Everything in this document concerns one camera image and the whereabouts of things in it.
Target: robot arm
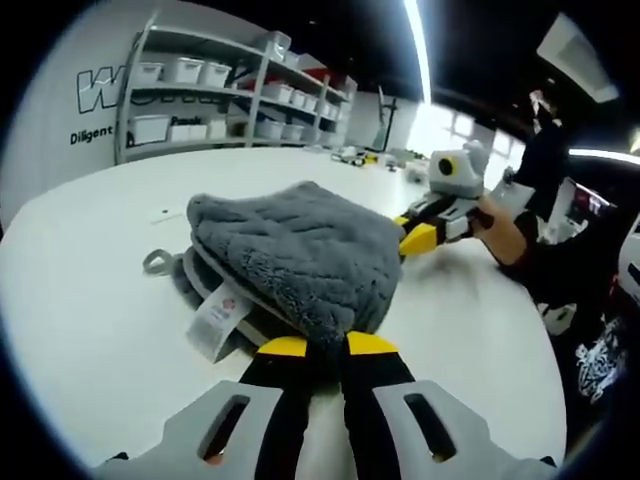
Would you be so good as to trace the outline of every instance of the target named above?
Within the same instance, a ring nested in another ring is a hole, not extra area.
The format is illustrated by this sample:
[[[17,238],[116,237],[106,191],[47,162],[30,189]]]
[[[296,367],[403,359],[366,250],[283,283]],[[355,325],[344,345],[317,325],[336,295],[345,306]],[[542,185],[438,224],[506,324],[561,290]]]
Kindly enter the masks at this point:
[[[433,152],[429,192],[396,218],[406,233],[400,243],[401,255],[427,253],[438,245],[468,236],[473,218],[491,228],[493,218],[477,208],[478,199],[485,194],[488,160],[488,154],[477,142],[466,144],[462,150]],[[515,218],[533,193],[533,188],[513,182],[513,171],[509,169],[490,195]]]

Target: ceiling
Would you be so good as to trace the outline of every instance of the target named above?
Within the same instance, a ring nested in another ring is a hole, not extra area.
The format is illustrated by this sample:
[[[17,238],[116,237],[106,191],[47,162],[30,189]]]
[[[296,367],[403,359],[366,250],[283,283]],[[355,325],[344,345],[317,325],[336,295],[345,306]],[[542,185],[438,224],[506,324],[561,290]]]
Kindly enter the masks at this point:
[[[525,136],[528,93],[548,89],[563,120],[580,138],[627,146],[640,124],[640,68],[629,59],[640,45],[622,0],[417,0],[429,57],[433,99],[483,123]],[[420,71],[402,0],[198,0],[268,30],[280,30],[360,89],[418,100]],[[572,80],[536,55],[559,12],[583,31],[620,98],[596,104]]]

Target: metal shelving unit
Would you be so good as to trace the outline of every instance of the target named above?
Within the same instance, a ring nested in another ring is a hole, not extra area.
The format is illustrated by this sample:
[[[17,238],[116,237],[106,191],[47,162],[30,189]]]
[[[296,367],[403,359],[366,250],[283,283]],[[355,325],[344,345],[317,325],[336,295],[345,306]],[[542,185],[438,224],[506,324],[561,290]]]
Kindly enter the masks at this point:
[[[323,117],[319,112],[323,111],[326,102],[332,102],[334,104],[342,102],[349,103],[353,98],[352,94],[355,89],[352,88],[350,94],[340,92],[329,86],[328,75],[326,75],[324,81],[321,82],[302,70],[292,68],[289,65],[269,58],[265,52],[251,46],[208,33],[155,25],[155,18],[157,18],[157,14],[147,22],[144,31],[137,36],[127,60],[124,76],[125,81],[118,104],[116,122],[116,164],[171,153],[206,150],[226,146],[304,146],[318,143],[255,137],[254,132],[260,107],[268,107],[281,114],[285,114],[288,119],[297,118],[309,124],[309,126],[314,129],[313,138],[319,138],[321,122],[325,127],[329,126],[328,128],[333,128],[334,131],[337,130],[338,120]],[[135,85],[132,81],[131,72],[133,72],[140,63],[143,53],[175,54],[220,61],[231,66],[231,72],[225,87],[164,82],[156,82],[149,85]],[[231,88],[233,82],[236,82],[239,78],[246,75],[250,75],[250,78],[253,80],[253,90]],[[264,86],[267,75],[276,76],[295,88],[309,94],[317,95],[318,102],[316,110],[305,110],[289,103],[279,102],[263,96],[262,87]],[[351,79],[349,79],[349,81],[351,82],[350,85],[355,85]],[[186,142],[157,142],[127,147],[127,131],[132,100],[135,101],[135,99],[143,98],[153,99],[154,97],[171,95],[213,97],[217,99],[217,108],[223,113],[226,113],[231,103],[238,105],[243,110],[248,107],[245,136]]]

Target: air vent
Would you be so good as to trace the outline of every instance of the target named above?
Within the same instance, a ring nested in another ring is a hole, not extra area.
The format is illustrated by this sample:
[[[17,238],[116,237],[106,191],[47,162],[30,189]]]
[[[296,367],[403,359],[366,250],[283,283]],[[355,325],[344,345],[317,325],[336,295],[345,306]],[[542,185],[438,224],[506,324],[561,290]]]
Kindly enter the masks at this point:
[[[538,47],[538,55],[578,84],[596,102],[618,97],[598,55],[578,27],[560,14]]]

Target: fabric label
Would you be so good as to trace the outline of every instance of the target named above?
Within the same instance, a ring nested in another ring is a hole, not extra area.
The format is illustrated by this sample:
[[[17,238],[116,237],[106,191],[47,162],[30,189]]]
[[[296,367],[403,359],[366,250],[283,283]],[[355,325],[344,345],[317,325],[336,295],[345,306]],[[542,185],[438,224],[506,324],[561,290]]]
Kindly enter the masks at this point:
[[[223,283],[209,295],[196,311],[187,331],[191,345],[215,363],[227,338],[245,318],[253,303]]]

